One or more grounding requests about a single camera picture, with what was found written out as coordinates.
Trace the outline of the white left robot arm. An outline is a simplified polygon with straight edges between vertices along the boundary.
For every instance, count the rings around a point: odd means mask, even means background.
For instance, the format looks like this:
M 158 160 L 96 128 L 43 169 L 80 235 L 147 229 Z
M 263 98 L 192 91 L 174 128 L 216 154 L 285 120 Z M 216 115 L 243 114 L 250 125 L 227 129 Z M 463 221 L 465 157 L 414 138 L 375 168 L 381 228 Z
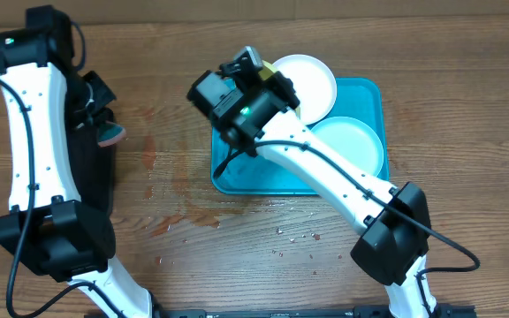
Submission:
M 11 136 L 9 213 L 0 245 L 14 267 L 84 292 L 109 317 L 158 317 L 154 296 L 116 255 L 115 96 L 72 63 L 70 29 L 0 33 L 0 87 Z

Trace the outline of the yellow plate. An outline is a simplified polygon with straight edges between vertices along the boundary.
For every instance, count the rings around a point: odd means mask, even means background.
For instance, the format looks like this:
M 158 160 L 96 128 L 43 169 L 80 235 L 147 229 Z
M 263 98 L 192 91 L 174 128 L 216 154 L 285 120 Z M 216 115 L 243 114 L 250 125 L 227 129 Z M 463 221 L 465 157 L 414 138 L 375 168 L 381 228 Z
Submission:
M 258 74 L 262 84 L 287 107 L 294 110 L 297 118 L 300 118 L 300 100 L 296 95 L 292 81 L 267 61 L 262 61 L 262 70 Z

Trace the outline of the green and pink sponge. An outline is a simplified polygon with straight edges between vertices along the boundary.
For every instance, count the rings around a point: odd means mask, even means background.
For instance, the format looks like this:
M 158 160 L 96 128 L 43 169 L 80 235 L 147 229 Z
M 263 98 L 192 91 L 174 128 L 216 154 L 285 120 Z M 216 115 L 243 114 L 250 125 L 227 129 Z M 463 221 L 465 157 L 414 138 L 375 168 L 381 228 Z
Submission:
M 123 126 L 105 121 L 97 129 L 97 144 L 100 148 L 106 148 L 117 144 L 126 136 L 126 130 Z

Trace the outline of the white plate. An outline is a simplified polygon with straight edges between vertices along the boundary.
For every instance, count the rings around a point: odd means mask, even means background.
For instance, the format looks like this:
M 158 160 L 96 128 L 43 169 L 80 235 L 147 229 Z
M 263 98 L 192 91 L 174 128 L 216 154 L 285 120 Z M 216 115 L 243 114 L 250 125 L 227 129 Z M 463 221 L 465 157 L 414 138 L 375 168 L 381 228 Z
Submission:
M 279 58 L 273 65 L 293 83 L 300 100 L 296 112 L 304 125 L 324 119 L 337 98 L 337 83 L 330 68 L 321 60 L 294 54 Z

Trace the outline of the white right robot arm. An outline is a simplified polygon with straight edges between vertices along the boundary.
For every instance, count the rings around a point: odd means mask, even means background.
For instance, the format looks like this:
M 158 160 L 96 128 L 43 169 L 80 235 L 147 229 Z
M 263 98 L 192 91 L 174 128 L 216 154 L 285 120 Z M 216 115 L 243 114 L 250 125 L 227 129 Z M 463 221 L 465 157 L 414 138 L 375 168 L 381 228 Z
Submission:
M 342 215 L 360 238 L 351 256 L 382 284 L 394 317 L 430 317 L 437 307 L 423 276 L 430 219 L 424 192 L 397 189 L 349 163 L 319 140 L 296 114 L 332 104 L 328 71 L 289 71 L 264 62 L 236 62 L 205 72 L 188 94 L 232 147 L 290 171 Z

